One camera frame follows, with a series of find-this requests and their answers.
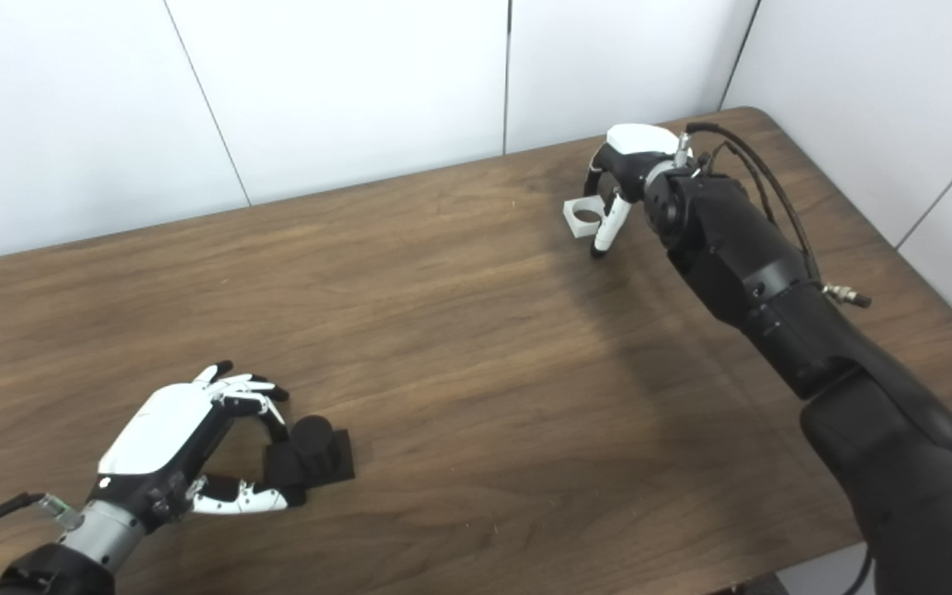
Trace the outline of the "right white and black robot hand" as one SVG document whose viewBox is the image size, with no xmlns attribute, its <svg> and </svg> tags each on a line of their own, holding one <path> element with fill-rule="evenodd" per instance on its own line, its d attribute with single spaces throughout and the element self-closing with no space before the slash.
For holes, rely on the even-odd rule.
<svg viewBox="0 0 952 595">
<path fill-rule="evenodd" d="M 612 247 L 635 204 L 645 200 L 645 191 L 659 174 L 685 169 L 693 161 L 691 136 L 675 135 L 668 129 L 638 123 L 613 125 L 587 167 L 583 196 L 598 196 L 604 174 L 616 182 L 612 199 L 594 233 L 590 254 L 603 259 Z"/>
</svg>

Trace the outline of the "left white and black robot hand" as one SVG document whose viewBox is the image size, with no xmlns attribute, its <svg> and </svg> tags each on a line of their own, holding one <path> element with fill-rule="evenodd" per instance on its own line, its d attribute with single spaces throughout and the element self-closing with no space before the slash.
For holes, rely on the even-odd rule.
<svg viewBox="0 0 952 595">
<path fill-rule="evenodd" d="M 231 369 L 231 361 L 224 360 L 148 396 L 99 460 L 88 501 L 121 509 L 146 534 L 190 512 L 254 515 L 305 505 L 302 486 L 204 473 L 238 419 L 258 419 L 274 447 L 288 438 L 276 407 L 288 400 L 288 392 L 258 375 L 230 376 Z"/>
</svg>

